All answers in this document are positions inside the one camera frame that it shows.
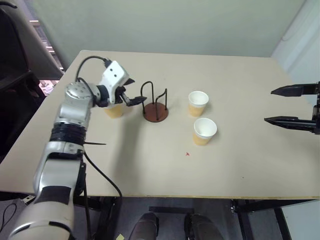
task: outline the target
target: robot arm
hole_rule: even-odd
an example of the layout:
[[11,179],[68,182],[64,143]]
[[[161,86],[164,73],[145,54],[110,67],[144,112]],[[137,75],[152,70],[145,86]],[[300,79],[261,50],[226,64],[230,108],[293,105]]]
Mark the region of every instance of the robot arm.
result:
[[21,213],[10,240],[73,239],[73,197],[84,189],[86,164],[82,157],[91,108],[123,101],[133,106],[146,99],[129,99],[124,85],[134,81],[116,61],[107,59],[104,63],[106,70],[99,85],[79,78],[82,81],[66,86],[65,99],[34,176],[36,199]]

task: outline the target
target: white paper cup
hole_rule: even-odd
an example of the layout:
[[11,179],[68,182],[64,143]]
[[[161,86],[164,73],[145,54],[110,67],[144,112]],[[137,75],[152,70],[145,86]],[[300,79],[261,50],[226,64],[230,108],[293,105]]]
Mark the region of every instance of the white paper cup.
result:
[[110,104],[104,108],[104,111],[112,119],[116,119],[122,116],[123,110],[121,104]]
[[199,117],[206,104],[209,101],[209,97],[203,91],[193,91],[189,94],[189,113],[194,117]]
[[218,130],[216,123],[206,117],[197,119],[193,129],[193,141],[197,145],[206,145]]

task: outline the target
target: gray carpet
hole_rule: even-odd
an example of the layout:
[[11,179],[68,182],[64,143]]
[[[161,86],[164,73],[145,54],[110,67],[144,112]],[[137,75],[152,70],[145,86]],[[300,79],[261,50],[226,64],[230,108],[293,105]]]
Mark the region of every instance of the gray carpet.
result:
[[[19,214],[25,208],[19,200],[0,201],[0,217],[6,206],[12,202],[17,204],[16,214],[0,232],[0,240],[6,240],[14,227]],[[140,218],[148,212],[149,207],[175,207],[194,208],[194,212],[210,218],[221,232],[225,240],[241,240],[241,230],[238,217],[230,210],[230,200],[227,199],[200,199],[200,198],[136,198],[125,197],[119,214],[116,238],[122,234],[127,240],[130,233]],[[13,212],[10,207],[6,217]],[[159,217],[159,235],[157,240],[184,240],[184,214],[156,213]],[[98,226],[99,212],[90,211],[92,232]],[[249,214],[252,233],[255,240],[282,240],[281,233],[273,210],[257,211]],[[74,207],[74,236],[77,240],[85,240],[87,236],[85,210],[83,207]]]

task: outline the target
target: white tabletop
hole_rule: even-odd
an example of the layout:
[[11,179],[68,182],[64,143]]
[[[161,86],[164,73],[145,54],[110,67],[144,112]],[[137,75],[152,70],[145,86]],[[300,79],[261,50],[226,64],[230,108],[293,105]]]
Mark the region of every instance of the white tabletop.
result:
[[[146,121],[142,106],[125,109],[110,119],[92,109],[86,145],[91,159],[124,196],[306,199],[320,195],[320,138],[264,121],[266,117],[310,119],[313,106],[304,97],[271,95],[293,84],[274,59],[111,51],[81,51],[49,97],[26,126],[0,165],[0,191],[32,193],[32,179],[49,140],[65,86],[87,56],[117,60],[136,81],[127,95],[140,94],[153,81],[157,96],[168,89],[169,116]],[[105,67],[98,59],[83,66],[80,76],[98,84]],[[209,95],[203,117],[214,120],[217,134],[206,146],[193,143],[188,94]],[[149,86],[145,96],[151,101]],[[89,164],[88,194],[117,192]]]

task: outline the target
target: black chair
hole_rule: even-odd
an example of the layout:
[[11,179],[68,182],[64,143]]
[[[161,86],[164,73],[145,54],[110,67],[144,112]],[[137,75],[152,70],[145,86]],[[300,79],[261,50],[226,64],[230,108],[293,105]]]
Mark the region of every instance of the black chair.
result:
[[9,151],[45,99],[39,83],[14,22],[0,7],[0,155]]

